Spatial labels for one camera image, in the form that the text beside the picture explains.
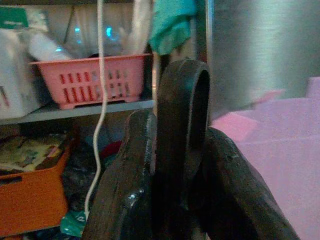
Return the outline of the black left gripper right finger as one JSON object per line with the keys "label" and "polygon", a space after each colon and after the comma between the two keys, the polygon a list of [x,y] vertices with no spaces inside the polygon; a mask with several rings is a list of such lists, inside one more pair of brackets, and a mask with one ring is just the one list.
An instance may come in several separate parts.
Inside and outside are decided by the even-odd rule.
{"label": "black left gripper right finger", "polygon": [[208,128],[189,205],[211,240],[298,240],[259,171],[222,131]]}

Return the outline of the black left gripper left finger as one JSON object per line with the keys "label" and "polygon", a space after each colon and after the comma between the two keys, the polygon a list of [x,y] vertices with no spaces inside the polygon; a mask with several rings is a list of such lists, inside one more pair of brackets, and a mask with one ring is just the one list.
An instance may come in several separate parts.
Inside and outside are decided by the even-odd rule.
{"label": "black left gripper left finger", "polygon": [[104,171],[84,228],[84,240],[151,240],[153,144],[151,110],[129,115],[115,160]]}

